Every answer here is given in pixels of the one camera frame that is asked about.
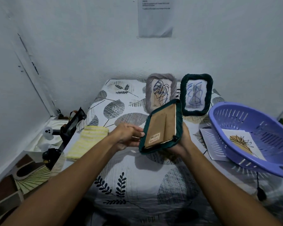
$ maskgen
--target person's right arm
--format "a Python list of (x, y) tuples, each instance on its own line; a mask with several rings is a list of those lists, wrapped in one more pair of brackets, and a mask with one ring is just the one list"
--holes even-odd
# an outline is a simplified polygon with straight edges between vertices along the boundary
[(224, 225), (281, 225), (259, 202), (226, 178), (207, 160), (192, 142), (185, 123), (179, 144), (170, 150), (181, 156)]

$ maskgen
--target person's left arm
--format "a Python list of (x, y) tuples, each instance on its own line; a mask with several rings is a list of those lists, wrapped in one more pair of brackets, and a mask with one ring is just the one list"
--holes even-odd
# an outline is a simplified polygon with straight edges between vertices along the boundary
[(112, 156), (138, 146), (143, 129), (120, 124), (70, 167), (26, 199), (2, 225), (63, 225)]

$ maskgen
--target purple basket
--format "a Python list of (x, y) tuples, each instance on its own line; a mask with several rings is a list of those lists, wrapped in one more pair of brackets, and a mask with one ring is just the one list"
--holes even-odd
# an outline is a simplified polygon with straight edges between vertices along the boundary
[[(212, 130), (225, 155), (243, 168), (283, 177), (283, 126), (274, 118), (233, 102), (219, 102), (208, 112)], [(222, 129), (249, 132), (265, 160), (237, 147)]]

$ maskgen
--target yellow striped cloth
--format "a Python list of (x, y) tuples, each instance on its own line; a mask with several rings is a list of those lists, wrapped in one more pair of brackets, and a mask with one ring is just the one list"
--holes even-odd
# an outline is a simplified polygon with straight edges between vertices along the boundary
[(82, 157), (94, 145), (106, 137), (109, 129), (98, 126), (86, 126), (80, 134), (79, 140), (70, 148), (66, 158), (68, 160), (76, 161)]

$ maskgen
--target white wall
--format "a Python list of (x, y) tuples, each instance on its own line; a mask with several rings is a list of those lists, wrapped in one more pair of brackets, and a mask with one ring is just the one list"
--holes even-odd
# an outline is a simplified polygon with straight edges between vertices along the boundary
[(138, 39), (137, 0), (8, 0), (55, 104), (109, 78), (208, 73), (226, 100), (283, 110), (283, 0), (176, 0), (173, 38)]
[(15, 54), (10, 26), (0, 3), (0, 172), (50, 117)]

